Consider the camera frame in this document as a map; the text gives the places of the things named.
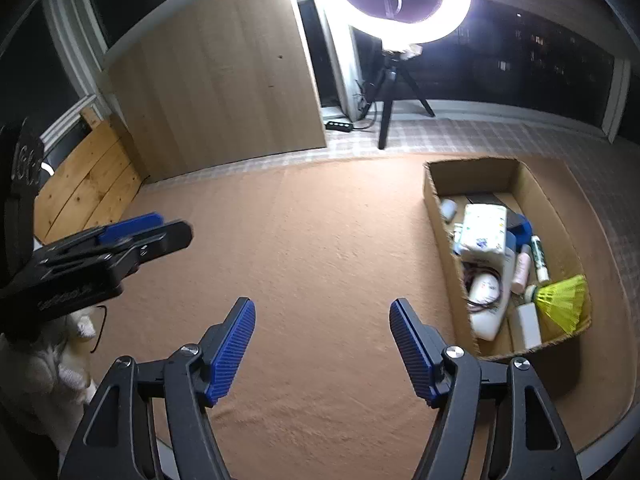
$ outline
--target shuttlecock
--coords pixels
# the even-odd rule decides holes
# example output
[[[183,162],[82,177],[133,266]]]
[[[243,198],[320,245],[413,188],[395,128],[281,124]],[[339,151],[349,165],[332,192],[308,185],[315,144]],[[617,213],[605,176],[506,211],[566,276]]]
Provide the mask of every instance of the shuttlecock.
[[[527,287],[525,300],[536,306],[556,322],[567,334],[575,332],[580,321],[582,304],[587,291],[584,276],[578,274],[564,282],[538,287]]]

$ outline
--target open cardboard box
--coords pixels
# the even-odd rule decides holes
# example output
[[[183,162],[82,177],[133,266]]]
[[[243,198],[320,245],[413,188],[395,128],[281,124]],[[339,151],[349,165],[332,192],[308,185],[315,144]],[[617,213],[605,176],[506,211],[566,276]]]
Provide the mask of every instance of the open cardboard box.
[[[507,314],[495,340],[484,341],[476,338],[466,308],[467,295],[462,264],[452,252],[449,237],[453,224],[462,223],[465,205],[468,203],[467,194],[494,193],[508,207],[529,219],[534,234],[542,241],[546,266],[553,283],[583,274],[582,264],[558,213],[529,168],[521,161],[516,158],[486,156],[427,162],[424,167],[424,201],[440,253],[457,344],[466,349],[473,349],[479,357],[502,360],[557,345],[590,327],[591,297],[587,291],[578,327],[572,335],[567,335],[538,310],[542,345],[529,350],[514,348],[508,321],[509,311],[514,308],[512,295]],[[454,200],[458,205],[456,217],[450,224],[445,224],[440,214],[440,200],[445,198]],[[537,283],[533,264],[531,267],[529,284]]]

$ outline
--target glowing white ring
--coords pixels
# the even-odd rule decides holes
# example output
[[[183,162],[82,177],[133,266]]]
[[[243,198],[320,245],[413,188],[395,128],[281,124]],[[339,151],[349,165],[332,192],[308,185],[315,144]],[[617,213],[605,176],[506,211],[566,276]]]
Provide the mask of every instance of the glowing white ring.
[[[417,23],[402,23],[375,18],[354,7],[348,0],[327,0],[336,12],[353,27],[359,28],[383,43],[428,43],[450,34],[465,19],[471,0],[442,0],[440,7],[428,18]]]

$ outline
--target screw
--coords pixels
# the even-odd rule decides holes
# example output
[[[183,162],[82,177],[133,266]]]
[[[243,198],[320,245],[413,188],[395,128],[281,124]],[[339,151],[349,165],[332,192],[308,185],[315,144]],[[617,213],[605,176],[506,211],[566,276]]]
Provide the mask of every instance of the screw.
[[[459,346],[450,346],[449,348],[447,348],[446,352],[447,355],[452,359],[458,359],[465,354],[465,351]]]
[[[531,366],[531,364],[529,363],[529,361],[527,361],[524,357],[516,357],[513,360],[513,365],[518,369],[518,370],[529,370],[529,367]]]
[[[194,343],[189,343],[180,348],[180,352],[182,352],[184,355],[196,355],[199,351],[199,346]]]
[[[119,365],[121,365],[121,366],[123,366],[123,367],[125,367],[125,368],[126,368],[126,367],[128,367],[128,366],[130,366],[130,365],[131,365],[131,357],[128,357],[128,356],[118,357],[118,358],[116,359],[116,362],[117,362]]]

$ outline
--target brown cloth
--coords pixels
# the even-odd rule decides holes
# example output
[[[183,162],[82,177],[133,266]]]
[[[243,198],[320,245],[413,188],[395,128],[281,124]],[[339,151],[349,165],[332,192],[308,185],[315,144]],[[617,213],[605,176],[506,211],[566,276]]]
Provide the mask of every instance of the brown cloth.
[[[388,310],[407,297],[422,322],[453,342],[422,198],[422,164],[436,158],[446,157],[322,162],[143,190],[128,214],[183,218],[194,241],[126,279],[124,294],[109,304],[96,377],[121,354],[161,359],[197,342],[248,296],[257,310],[254,336],[229,395],[210,412],[231,475],[411,478],[435,411],[414,394]],[[593,297],[593,326],[533,360],[581,449],[628,409],[636,347],[590,205],[563,163],[526,162],[545,173],[543,189],[576,233]],[[168,442],[164,413],[156,413]],[[481,440],[471,456],[475,472]]]

